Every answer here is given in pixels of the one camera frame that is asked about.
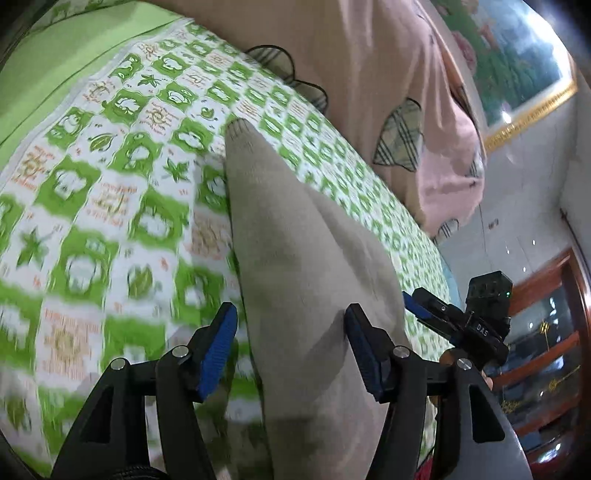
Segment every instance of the finger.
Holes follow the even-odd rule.
[[[445,350],[439,357],[439,363],[443,365],[453,365],[454,357],[451,350]]]
[[[480,374],[482,375],[482,378],[484,378],[484,381],[486,382],[486,385],[488,385],[488,388],[492,390],[492,378],[487,377],[484,371],[480,372]]]

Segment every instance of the metal screw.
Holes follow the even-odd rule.
[[[121,370],[125,366],[125,358],[116,358],[111,362],[113,370]]]
[[[188,353],[189,349],[186,345],[179,345],[173,348],[173,356],[175,356],[176,358],[182,358],[184,356],[187,356]]]
[[[398,345],[394,347],[394,355],[398,358],[407,358],[410,355],[410,350],[405,346]]]
[[[456,363],[462,370],[470,370],[472,368],[472,362],[467,358],[460,358]]]

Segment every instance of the white wall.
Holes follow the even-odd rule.
[[[574,156],[577,110],[575,96],[490,155],[482,216],[477,209],[440,245],[462,300],[472,277],[502,270],[517,284],[570,246],[558,200]]]
[[[576,154],[569,169],[560,198],[560,206],[581,245],[587,263],[591,264],[591,89],[578,76]]]

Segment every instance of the bedsheet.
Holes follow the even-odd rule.
[[[434,245],[333,126],[232,45],[178,20],[73,88],[0,176],[0,426],[39,472],[113,358],[158,358],[230,300],[235,347],[196,414],[216,472],[272,475],[223,173],[235,117],[375,233],[404,290],[449,298]],[[410,314],[405,329],[424,358],[448,347]],[[421,458],[433,419],[430,410]],[[147,425],[159,465],[152,400]]]

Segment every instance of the blue gripper pad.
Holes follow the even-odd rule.
[[[354,305],[349,305],[345,310],[345,333],[353,349],[365,389],[378,400],[384,394],[380,380],[380,364],[364,335],[360,320],[362,321],[355,313]]]
[[[230,348],[238,328],[238,311],[236,307],[230,304],[223,315],[219,329],[211,341],[203,360],[201,361],[201,371],[197,392],[203,401],[215,390],[220,381],[224,366],[230,354]]]
[[[427,309],[421,307],[405,291],[402,292],[402,297],[404,298],[404,308],[407,309],[410,313],[412,313],[415,317],[420,318],[421,320],[428,320],[433,318],[433,315]]]

